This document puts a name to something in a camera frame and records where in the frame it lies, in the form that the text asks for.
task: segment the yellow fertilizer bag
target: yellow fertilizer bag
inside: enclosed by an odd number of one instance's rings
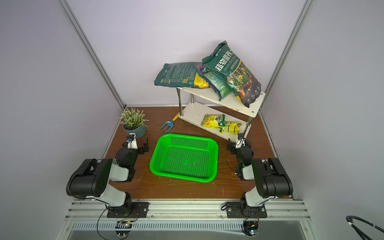
[[[206,114],[201,122],[202,127],[221,129],[225,127],[225,115],[210,115]]]
[[[225,127],[220,129],[220,133],[227,132],[233,135],[236,135],[238,132],[240,132],[239,127],[242,124],[240,122],[225,122]]]

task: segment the white wall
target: white wall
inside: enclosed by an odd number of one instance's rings
[[[154,86],[164,63],[201,61],[224,40],[265,90],[304,4],[304,0],[68,2],[126,104],[178,103],[175,89]],[[188,103],[189,96],[182,95],[183,103]]]
[[[54,239],[119,106],[56,0],[0,4],[1,239]]]
[[[383,12],[316,1],[262,109],[320,239],[360,239],[347,215],[384,227]]]

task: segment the black cable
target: black cable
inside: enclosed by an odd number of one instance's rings
[[[227,155],[225,156],[225,162],[226,162],[227,166],[228,166],[234,173],[236,173],[235,170],[233,170],[233,169],[229,166],[229,164],[228,164],[228,162],[227,162],[228,154],[230,154],[230,152],[227,153]]]
[[[129,142],[125,143],[125,144],[122,146],[122,148],[120,148],[120,149],[116,152],[115,158],[117,158],[118,153],[120,152],[120,150],[122,150],[123,148],[125,148],[126,146],[128,146],[129,143],[133,142],[133,140],[135,140],[135,138],[136,138],[136,135],[133,136],[133,139],[132,139],[132,140],[130,140]]]
[[[347,222],[351,225],[351,227],[356,231],[356,233],[363,239],[363,240],[372,240],[369,236],[367,236],[363,231],[361,231],[358,227],[356,227],[356,225],[353,223],[353,219],[356,219],[356,220],[359,220],[359,221],[362,221],[368,225],[370,225],[371,227],[374,227],[376,228],[377,230],[379,230],[380,232],[384,233],[384,229],[382,229],[381,227],[379,226],[376,226],[374,225],[373,223],[367,221],[367,220],[364,220],[360,217],[357,217],[357,216],[347,216],[346,217],[347,219]]]
[[[118,221],[118,222],[122,222],[122,221],[126,220],[127,218],[130,218],[130,217],[132,216],[133,213],[134,213],[134,211],[132,211],[132,213],[131,213],[128,217],[126,217],[126,218],[124,218],[123,220],[120,220],[120,221]]]
[[[245,138],[239,138],[237,141],[236,141],[236,145],[240,145],[240,147],[241,147],[241,144],[243,144],[243,142],[245,141]]]
[[[99,219],[97,220],[96,231],[97,231],[97,233],[99,234],[99,236],[100,236],[102,239],[104,239],[104,240],[109,240],[109,239],[103,237],[102,235],[100,235],[100,233],[99,233],[99,221],[100,221],[101,216],[102,216],[103,213],[105,212],[105,210],[107,210],[107,207],[106,207],[106,208],[104,209],[104,211],[100,214],[100,217],[99,217]],[[127,233],[127,235],[126,235],[124,238],[120,239],[120,240],[126,239],[126,238],[128,237],[128,234],[129,234],[129,233]]]
[[[139,210],[137,208],[135,208],[135,209],[137,211],[137,217],[136,217],[136,219],[134,221],[131,221],[131,223],[136,222],[139,219]]]
[[[262,231],[262,226],[261,226],[261,224],[260,224],[260,221],[259,221],[259,211],[257,210],[256,212],[254,212],[253,214],[251,214],[249,217],[247,217],[244,221],[243,221],[243,225],[242,225],[242,228],[243,228],[243,230],[244,230],[244,223],[250,218],[250,217],[252,217],[254,214],[256,214],[256,216],[257,216],[257,224],[259,225],[259,227],[260,227],[260,232]]]
[[[72,197],[77,198],[77,199],[81,199],[81,200],[84,200],[84,199],[94,199],[94,200],[97,200],[97,201],[102,202],[104,204],[109,204],[107,202],[104,202],[104,201],[96,199],[96,198],[86,198],[86,197],[85,198],[81,198],[81,197],[76,197],[76,196],[73,196],[73,195],[72,195]]]

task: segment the vent grille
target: vent grille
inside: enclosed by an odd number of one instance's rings
[[[97,221],[76,221],[73,230],[95,230]],[[241,231],[242,221],[153,221],[142,220],[133,223],[127,230],[226,230]],[[115,230],[116,221],[99,221],[99,230]]]

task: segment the garden hand fork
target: garden hand fork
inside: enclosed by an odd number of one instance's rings
[[[170,128],[168,129],[168,131],[166,132],[166,133],[168,133],[169,130],[171,130],[171,129],[173,128],[173,121],[175,121],[176,119],[178,119],[179,114],[180,114],[180,113],[178,113],[178,114],[172,119],[172,121],[166,121],[166,122],[159,128],[159,129],[162,129],[164,126],[166,126],[166,127],[163,129],[163,131],[165,131],[165,130],[167,130],[167,127],[170,127]]]

